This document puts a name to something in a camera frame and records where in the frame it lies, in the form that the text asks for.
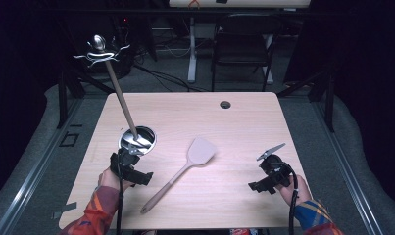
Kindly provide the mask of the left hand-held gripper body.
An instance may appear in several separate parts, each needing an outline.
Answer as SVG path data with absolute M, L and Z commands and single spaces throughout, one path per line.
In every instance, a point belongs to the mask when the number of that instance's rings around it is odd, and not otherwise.
M 134 173 L 134 166 L 139 162 L 142 153 L 136 147 L 120 147 L 110 157 L 110 170 L 114 174 Z

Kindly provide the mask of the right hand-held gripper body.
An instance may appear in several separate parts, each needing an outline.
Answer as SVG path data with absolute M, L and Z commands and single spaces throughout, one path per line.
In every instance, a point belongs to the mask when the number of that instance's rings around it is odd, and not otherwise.
M 264 151 L 257 160 L 262 161 L 260 163 L 260 168 L 267 175 L 267 178 L 271 179 L 276 186 L 282 185 L 287 187 L 290 185 L 289 175 L 292 169 L 278 155 L 274 154 L 274 152 L 281 149 L 283 146 L 284 143 Z

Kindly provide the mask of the metal ladle with wooden handle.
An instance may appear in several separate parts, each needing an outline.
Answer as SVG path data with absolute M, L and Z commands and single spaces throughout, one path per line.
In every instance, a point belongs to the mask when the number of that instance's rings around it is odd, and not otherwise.
M 112 61 L 117 61 L 118 54 L 128 49 L 129 45 L 121 47 L 120 49 L 109 49 L 106 40 L 101 35 L 94 35 L 87 44 L 91 49 L 85 55 L 75 56 L 76 59 L 86 59 L 90 62 L 90 66 L 104 63 L 108 71 L 108 75 L 114 86 L 116 96 L 126 119 L 128 130 L 121 136 L 120 147 L 126 148 L 131 154 L 146 155 L 156 144 L 156 135 L 152 129 L 146 126 L 136 126 L 127 106 L 122 89 L 116 78 L 115 71 L 112 66 Z

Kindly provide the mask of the beige silicone spatula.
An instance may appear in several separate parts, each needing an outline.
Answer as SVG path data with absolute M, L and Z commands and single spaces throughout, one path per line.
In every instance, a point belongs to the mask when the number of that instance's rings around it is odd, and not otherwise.
M 185 165 L 141 208 L 140 213 L 145 214 L 152 210 L 187 170 L 206 164 L 215 152 L 214 144 L 202 137 L 196 137 L 188 148 Z

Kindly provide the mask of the person's left hand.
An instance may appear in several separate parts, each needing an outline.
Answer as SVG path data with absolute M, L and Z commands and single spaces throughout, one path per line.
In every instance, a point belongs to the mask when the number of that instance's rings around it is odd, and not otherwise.
M 119 180 L 119 178 L 107 168 L 99 175 L 98 185 L 125 191 L 127 188 L 133 186 L 133 183 L 126 180 Z

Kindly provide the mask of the person's right hand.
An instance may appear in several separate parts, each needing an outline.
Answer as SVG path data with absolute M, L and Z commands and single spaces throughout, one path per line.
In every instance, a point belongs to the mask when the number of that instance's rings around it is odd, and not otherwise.
M 277 185 L 275 187 L 275 189 L 279 192 L 282 199 L 288 206 L 291 205 L 293 192 L 295 190 L 293 175 L 289 176 L 289 182 L 290 182 L 290 185 L 287 187 L 282 186 L 282 185 Z M 298 185 L 297 185 L 296 190 L 297 190 L 298 194 L 296 197 L 296 203 L 295 203 L 296 206 L 312 199 L 312 195 L 310 193 L 309 187 L 301 175 L 297 175 L 297 182 L 298 182 Z

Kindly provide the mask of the grey tape strip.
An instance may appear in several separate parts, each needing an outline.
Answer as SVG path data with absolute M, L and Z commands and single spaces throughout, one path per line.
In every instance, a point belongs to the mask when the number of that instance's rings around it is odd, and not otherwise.
M 68 211 L 74 210 L 76 208 L 77 208 L 77 202 L 72 202 L 72 203 L 66 204 L 66 205 L 62 206 L 62 208 L 59 211 L 53 211 L 51 218 L 58 219 L 61 217 L 61 215 L 64 212 L 68 212 Z

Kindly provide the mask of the black metal stand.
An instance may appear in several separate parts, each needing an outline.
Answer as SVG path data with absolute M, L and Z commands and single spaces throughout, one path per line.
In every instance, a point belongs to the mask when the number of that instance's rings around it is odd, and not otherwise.
M 106 94 L 111 94 L 114 89 L 97 81 L 90 75 L 71 66 L 69 63 L 61 64 L 61 73 L 58 76 L 58 95 L 59 95 L 59 123 L 60 129 L 68 119 L 68 93 L 75 98 L 82 99 L 86 92 L 82 87 L 82 82 L 87 82 Z
M 333 127 L 333 106 L 334 106 L 334 84 L 335 84 L 335 69 L 324 69 L 316 74 L 308 77 L 303 81 L 295 82 L 293 85 L 277 93 L 278 98 L 286 97 L 303 86 L 312 83 L 313 86 L 308 93 L 310 102 L 319 102 L 322 96 L 325 96 L 324 106 L 324 123 L 330 132 L 334 131 Z

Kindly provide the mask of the white desk with legs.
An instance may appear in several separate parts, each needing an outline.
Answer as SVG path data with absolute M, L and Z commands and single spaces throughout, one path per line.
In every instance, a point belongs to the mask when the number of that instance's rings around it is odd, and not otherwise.
M 179 10 L 200 10 L 200 9 L 292 9 L 289 12 L 294 12 L 294 9 L 307 9 L 310 6 L 311 0 L 169 0 L 171 8 Z M 196 81 L 196 43 L 195 43 L 195 21 L 194 17 L 190 17 L 190 61 L 188 68 L 188 82 Z

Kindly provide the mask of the black folding chair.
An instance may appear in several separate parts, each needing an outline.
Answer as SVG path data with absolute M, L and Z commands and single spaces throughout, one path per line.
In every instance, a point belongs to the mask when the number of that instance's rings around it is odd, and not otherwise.
M 271 71 L 274 42 L 282 30 L 282 21 L 273 15 L 230 14 L 215 24 L 211 61 L 212 90 L 217 66 L 265 68 L 262 90 L 266 90 Z

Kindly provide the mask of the aluminium floor rail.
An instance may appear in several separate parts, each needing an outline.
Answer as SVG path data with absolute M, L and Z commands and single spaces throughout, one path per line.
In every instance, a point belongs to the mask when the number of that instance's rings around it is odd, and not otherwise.
M 365 196 L 353 169 L 348 163 L 347 157 L 342 150 L 342 147 L 334 132 L 331 132 L 324 120 L 324 110 L 320 103 L 312 103 L 313 110 L 319 119 L 321 127 L 324 130 L 327 139 L 329 140 L 333 151 L 335 152 L 335 161 L 340 170 L 342 178 L 346 184 L 349 194 L 354 202 L 354 205 L 362 219 L 365 228 L 369 235 L 384 235 L 380 224 L 374 216 L 373 210 L 370 207 L 370 202 Z
M 14 230 L 82 103 L 83 99 L 71 101 L 68 117 L 58 128 L 59 104 L 48 101 L 40 124 L 0 191 L 0 235 Z

